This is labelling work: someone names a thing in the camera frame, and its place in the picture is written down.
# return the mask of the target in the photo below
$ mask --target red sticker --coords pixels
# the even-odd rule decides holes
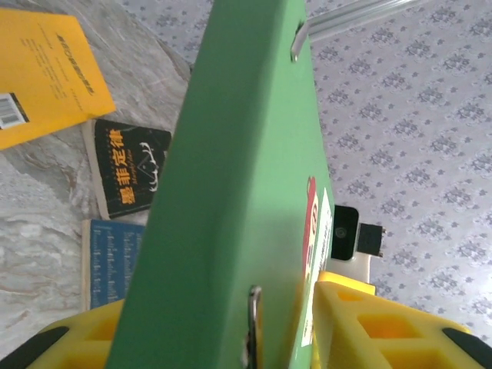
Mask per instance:
[[[317,195],[316,195],[316,180],[314,177],[309,178],[307,183],[307,208],[306,220],[304,223],[304,237],[302,244],[302,265],[303,273],[306,276],[309,273],[311,259],[316,240],[317,230]]]

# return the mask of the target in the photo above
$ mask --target book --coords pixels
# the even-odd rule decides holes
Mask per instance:
[[[119,221],[82,222],[82,310],[125,298],[145,227]]]
[[[149,209],[171,133],[105,119],[82,127],[103,219]]]
[[[0,150],[115,110],[78,20],[0,8]]]

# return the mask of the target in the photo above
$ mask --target metal rod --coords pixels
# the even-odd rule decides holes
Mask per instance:
[[[358,0],[308,19],[311,43],[423,2],[423,0]]]

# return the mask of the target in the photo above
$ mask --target floral pattern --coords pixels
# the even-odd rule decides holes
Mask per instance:
[[[190,63],[212,0],[119,0]],[[307,0],[310,16],[350,0]],[[492,337],[492,1],[434,0],[312,45],[337,203],[388,233],[378,294]]]

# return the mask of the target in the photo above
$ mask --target metal clip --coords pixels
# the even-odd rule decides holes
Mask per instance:
[[[248,298],[248,369],[261,369],[261,287],[253,286]]]
[[[301,53],[302,46],[308,39],[309,34],[309,22],[304,22],[295,34],[294,42],[292,42],[291,47],[291,60],[295,63],[299,59],[299,54]]]

